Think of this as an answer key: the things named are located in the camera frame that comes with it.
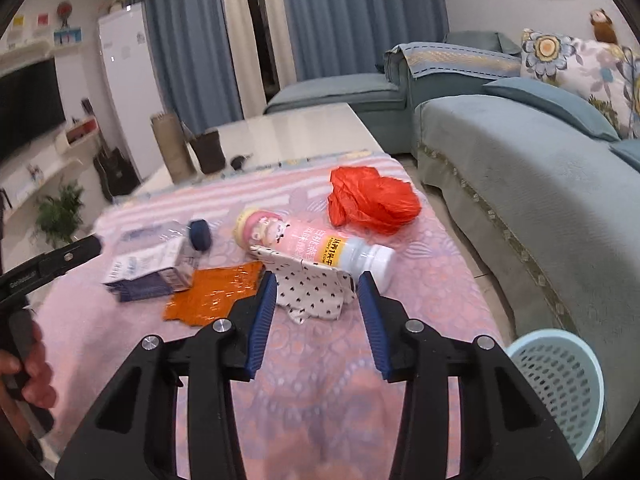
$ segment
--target floor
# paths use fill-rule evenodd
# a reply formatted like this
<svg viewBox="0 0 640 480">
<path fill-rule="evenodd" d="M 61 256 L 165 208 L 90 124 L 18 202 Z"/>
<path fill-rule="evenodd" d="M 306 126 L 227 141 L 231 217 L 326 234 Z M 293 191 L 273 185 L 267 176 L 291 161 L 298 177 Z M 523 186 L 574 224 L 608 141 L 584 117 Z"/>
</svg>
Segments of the floor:
<svg viewBox="0 0 640 480">
<path fill-rule="evenodd" d="M 402 164 L 405 171 L 411 177 L 411 180 L 414 181 L 415 187 L 426 195 L 429 204 L 431 204 L 431 207 L 433 207 L 433 210 L 438 217 L 438 220 L 440 220 L 441 224 L 444 225 L 447 233 L 460 249 L 460 253 L 465 259 L 467 267 L 471 270 L 480 291 L 484 294 L 484 299 L 486 300 L 486 303 L 494 316 L 495 322 L 498 325 L 502 340 L 505 345 L 510 344 L 514 341 L 512 325 L 509 317 L 507 316 L 507 312 L 511 311 L 511 307 L 500 288 L 498 280 L 495 279 L 495 276 L 492 275 L 491 270 L 489 270 L 486 264 L 482 261 L 482 258 L 480 258 L 480 255 L 471 242 L 455 224 L 453 218 L 451 218 L 440 190 L 436 187 L 424 186 L 420 182 L 416 160 L 411 155 L 396 156 L 396 159 Z"/>
</svg>

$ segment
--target plush monkey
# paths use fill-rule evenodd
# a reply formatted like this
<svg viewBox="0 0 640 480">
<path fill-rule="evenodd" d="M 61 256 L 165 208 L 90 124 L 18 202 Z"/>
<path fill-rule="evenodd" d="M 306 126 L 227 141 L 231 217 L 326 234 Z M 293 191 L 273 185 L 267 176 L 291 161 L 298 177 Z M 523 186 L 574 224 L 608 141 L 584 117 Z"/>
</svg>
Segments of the plush monkey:
<svg viewBox="0 0 640 480">
<path fill-rule="evenodd" d="M 591 11 L 591 25 L 593 25 L 596 40 L 603 43 L 618 44 L 616 31 L 613 30 L 613 22 L 604 9 Z"/>
</svg>

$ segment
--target white bottle cap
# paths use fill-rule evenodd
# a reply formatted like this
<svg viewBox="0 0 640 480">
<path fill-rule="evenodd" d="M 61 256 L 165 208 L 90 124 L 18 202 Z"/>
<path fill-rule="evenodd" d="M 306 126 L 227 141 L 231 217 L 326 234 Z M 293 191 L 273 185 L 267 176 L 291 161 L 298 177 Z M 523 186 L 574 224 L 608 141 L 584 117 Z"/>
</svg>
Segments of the white bottle cap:
<svg viewBox="0 0 640 480">
<path fill-rule="evenodd" d="M 391 283 L 396 262 L 396 252 L 391 247 L 384 245 L 374 245 L 371 249 L 362 272 L 365 270 L 371 272 L 378 291 L 380 294 L 384 294 Z"/>
</svg>

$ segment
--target red fan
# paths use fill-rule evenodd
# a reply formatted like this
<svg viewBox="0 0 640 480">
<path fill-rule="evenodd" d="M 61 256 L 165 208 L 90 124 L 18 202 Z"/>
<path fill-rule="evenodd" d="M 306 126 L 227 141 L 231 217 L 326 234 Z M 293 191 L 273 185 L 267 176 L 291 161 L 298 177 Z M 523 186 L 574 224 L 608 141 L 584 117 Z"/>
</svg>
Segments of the red fan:
<svg viewBox="0 0 640 480">
<path fill-rule="evenodd" d="M 56 11 L 60 20 L 62 20 L 62 28 L 69 28 L 69 16 L 71 16 L 71 11 L 74 8 L 71 6 L 71 2 L 61 2 L 58 5 L 58 10 Z"/>
</svg>

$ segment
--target beige curtain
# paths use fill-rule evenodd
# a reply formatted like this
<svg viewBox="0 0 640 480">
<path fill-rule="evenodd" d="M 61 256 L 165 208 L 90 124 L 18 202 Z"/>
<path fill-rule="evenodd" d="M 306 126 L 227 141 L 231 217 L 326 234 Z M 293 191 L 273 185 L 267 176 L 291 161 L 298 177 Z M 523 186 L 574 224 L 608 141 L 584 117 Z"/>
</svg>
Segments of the beige curtain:
<svg viewBox="0 0 640 480">
<path fill-rule="evenodd" d="M 273 44 L 273 57 L 280 88 L 284 88 L 298 81 L 296 65 L 293 61 L 293 51 L 289 38 L 289 25 L 285 12 L 284 0 L 265 0 L 271 43 Z"/>
<path fill-rule="evenodd" d="M 247 0 L 224 0 L 226 30 L 244 118 L 262 115 L 267 105 L 260 74 L 254 26 Z"/>
</svg>

